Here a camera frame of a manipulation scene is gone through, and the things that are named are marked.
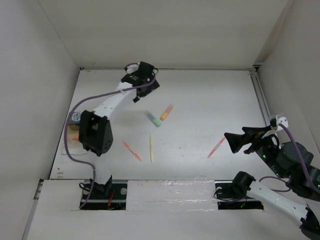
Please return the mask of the orange thin pen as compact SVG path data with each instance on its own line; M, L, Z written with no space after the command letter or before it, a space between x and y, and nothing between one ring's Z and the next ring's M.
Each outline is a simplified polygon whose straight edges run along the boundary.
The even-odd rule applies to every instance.
M142 158L131 148L131 146L126 141L122 141L122 143L135 156L136 159L138 159L140 162L142 161Z

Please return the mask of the blue paint jar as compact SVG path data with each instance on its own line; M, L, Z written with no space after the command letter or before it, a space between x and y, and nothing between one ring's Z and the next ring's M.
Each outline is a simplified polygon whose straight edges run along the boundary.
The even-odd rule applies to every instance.
M71 115L70 124L79 126L81 121L81 115L82 112L80 111L73 112Z

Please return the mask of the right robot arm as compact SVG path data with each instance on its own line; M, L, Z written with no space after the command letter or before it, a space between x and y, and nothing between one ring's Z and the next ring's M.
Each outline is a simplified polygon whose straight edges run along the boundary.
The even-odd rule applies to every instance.
M272 189L247 172L240 171L227 193L228 203L244 198L255 199L272 207L294 222L310 240L320 238L320 170L312 166L314 155L296 142L283 124L266 127L243 127L243 134L224 133L232 153L243 146L246 155L257 154L273 172L271 179L285 184L285 189Z

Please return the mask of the orange highlighter clear cap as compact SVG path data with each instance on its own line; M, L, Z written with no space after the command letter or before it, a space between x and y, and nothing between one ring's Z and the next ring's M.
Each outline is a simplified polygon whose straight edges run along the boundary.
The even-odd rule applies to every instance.
M73 141L78 141L79 140L79 136L78 135L74 135L70 138Z

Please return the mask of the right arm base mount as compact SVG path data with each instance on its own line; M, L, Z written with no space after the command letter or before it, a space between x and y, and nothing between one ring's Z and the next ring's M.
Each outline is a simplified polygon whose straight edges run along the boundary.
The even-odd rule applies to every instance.
M216 182L213 197L217 200L218 210L264 210L260 201L237 195L231 182Z

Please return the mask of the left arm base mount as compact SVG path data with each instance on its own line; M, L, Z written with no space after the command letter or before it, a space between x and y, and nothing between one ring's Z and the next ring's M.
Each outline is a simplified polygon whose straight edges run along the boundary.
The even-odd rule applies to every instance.
M127 192L127 182L114 182L108 195L104 195L103 193L98 193L97 190L93 190L89 197L89 200L80 209L88 211L126 210Z

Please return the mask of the yellow orange highlighter marker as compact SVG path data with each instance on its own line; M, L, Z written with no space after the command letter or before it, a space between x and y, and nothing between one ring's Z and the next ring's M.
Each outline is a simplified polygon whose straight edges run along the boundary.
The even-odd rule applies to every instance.
M174 108L174 104L170 104L167 108L166 108L166 110L162 113L162 115L160 116L160 120L161 121L164 121L167 117L168 117L168 115L171 113L171 111L173 110L173 108Z

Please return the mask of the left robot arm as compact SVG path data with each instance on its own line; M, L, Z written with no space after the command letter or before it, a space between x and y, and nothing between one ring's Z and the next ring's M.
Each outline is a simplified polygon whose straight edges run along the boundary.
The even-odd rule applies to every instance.
M132 63L125 68L115 94L110 94L96 108L85 110L80 117L79 142L84 150L97 157L107 153L113 144L112 123L129 104L138 102L160 85L156 80L159 70L144 61Z

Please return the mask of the green highlighter marker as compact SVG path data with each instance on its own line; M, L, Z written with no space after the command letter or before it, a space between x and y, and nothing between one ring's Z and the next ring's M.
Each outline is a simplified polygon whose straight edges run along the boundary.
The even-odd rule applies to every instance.
M157 119L151 112L146 110L144 114L157 128L161 126L160 120Z

